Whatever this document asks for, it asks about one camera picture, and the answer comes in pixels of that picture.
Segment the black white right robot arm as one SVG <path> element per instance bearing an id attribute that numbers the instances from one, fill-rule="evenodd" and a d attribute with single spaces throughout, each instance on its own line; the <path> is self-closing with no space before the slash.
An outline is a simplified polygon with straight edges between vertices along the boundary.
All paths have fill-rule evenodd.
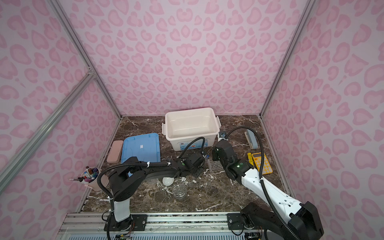
<path id="1" fill-rule="evenodd" d="M 251 190 L 271 207 L 267 211 L 254 203 L 241 210 L 244 227 L 260 227 L 285 240 L 319 240 L 324 235 L 318 209 L 311 202 L 302 203 L 281 191 L 263 177 L 264 159 L 257 168 L 237 157 L 228 138 L 230 133 L 220 131 L 212 150 L 213 161 L 219 161 L 226 175 Z"/>

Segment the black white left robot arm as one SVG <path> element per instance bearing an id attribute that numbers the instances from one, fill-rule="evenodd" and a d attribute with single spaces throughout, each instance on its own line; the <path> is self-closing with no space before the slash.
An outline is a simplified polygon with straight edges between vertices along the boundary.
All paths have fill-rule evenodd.
<path id="1" fill-rule="evenodd" d="M 143 162 L 130 157 L 124 163 L 101 171 L 97 178 L 100 189 L 107 194 L 110 210 L 104 231 L 133 230 L 136 225 L 130 211 L 130 199 L 146 180 L 159 178 L 199 177 L 205 164 L 205 138 L 189 143 L 177 160 Z"/>

